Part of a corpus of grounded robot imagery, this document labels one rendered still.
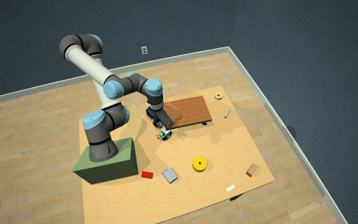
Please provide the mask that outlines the red toy brick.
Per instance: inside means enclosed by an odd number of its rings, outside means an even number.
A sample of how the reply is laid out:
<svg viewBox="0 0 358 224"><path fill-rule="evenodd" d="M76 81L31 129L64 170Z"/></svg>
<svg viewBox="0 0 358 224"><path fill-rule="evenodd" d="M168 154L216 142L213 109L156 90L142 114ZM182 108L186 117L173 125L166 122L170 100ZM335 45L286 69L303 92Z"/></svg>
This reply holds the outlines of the red toy brick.
<svg viewBox="0 0 358 224"><path fill-rule="evenodd" d="M151 172L146 172L146 171L142 171L141 177L152 179L153 173L151 173Z"/></svg>

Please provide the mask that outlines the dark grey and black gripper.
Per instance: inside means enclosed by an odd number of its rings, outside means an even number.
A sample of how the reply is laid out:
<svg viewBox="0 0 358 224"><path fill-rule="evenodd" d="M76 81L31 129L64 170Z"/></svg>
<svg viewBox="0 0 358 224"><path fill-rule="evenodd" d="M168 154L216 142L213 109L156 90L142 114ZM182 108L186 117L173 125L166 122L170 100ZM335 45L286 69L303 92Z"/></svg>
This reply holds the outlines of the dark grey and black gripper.
<svg viewBox="0 0 358 224"><path fill-rule="evenodd" d="M155 112L158 112L160 110L162 110L163 107L161 109L158 109L158 110L153 110L151 109L150 107L148 107L146 109L146 112L147 112L147 116L150 117L151 119L153 119L153 125L159 129L161 129L163 127L163 124L161 123L161 121L155 116L154 114L154 111ZM161 124L161 125L160 125Z"/></svg>

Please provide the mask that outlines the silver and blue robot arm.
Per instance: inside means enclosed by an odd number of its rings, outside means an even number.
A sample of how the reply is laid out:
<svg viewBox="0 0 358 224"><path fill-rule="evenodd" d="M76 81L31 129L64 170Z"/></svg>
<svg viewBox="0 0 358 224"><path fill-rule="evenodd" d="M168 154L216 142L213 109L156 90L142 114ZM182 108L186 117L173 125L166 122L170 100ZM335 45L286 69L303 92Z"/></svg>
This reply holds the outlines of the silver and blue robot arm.
<svg viewBox="0 0 358 224"><path fill-rule="evenodd" d="M130 117L128 108L118 98L137 91L147 97L151 109L158 110L164 105L160 80L147 79L135 72L125 78L117 77L103 66L103 48L101 39L91 34L65 36L59 45L62 57L91 77L102 103L101 110L83 117L92 162L103 162L118 154L110 132L127 124Z"/></svg>

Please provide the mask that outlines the brown wooden block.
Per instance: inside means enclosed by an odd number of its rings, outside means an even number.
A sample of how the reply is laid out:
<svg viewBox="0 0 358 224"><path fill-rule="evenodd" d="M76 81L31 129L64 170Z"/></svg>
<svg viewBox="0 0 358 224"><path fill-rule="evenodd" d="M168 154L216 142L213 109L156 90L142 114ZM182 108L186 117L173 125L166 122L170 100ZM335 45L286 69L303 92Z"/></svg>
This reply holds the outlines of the brown wooden block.
<svg viewBox="0 0 358 224"><path fill-rule="evenodd" d="M255 171L257 170L258 166L255 164L252 164L251 167L249 168L249 170L246 172L246 174L251 177L253 176L253 174L255 173Z"/></svg>

